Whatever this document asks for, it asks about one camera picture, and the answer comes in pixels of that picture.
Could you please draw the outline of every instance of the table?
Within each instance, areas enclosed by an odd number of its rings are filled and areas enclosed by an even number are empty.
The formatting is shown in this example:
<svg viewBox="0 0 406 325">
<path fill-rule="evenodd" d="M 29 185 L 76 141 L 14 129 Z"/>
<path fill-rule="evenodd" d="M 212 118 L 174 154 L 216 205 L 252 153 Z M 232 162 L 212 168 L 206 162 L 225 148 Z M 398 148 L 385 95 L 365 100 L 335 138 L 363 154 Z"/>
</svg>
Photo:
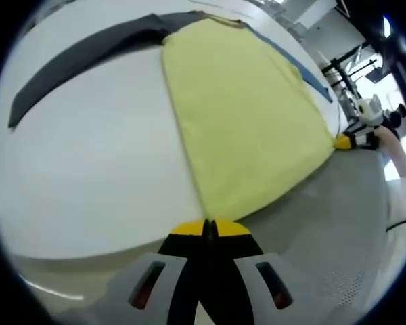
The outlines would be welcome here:
<svg viewBox="0 0 406 325">
<path fill-rule="evenodd" d="M 15 45 L 0 78 L 0 235 L 10 252 L 40 259 L 102 255 L 153 242 L 203 217 L 160 47 L 78 75 L 43 98 L 14 131 L 7 128 L 16 92 L 67 47 L 152 12 L 189 10 L 247 22 L 330 88 L 300 44 L 245 1 L 80 0 L 65 6 Z M 338 101 L 307 87 L 330 132 L 343 130 Z"/>
</svg>

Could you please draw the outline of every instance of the yellow towel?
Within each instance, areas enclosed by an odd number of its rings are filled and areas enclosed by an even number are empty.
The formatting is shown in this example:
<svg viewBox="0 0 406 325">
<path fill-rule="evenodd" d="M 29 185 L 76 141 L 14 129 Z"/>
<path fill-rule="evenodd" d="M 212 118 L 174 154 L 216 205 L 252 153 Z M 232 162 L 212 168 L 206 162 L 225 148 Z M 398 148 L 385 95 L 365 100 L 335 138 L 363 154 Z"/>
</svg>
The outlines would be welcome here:
<svg viewBox="0 0 406 325">
<path fill-rule="evenodd" d="M 195 22 L 165 39 L 162 58 L 208 218 L 264 207 L 332 153 L 297 68 L 249 30 Z"/>
</svg>

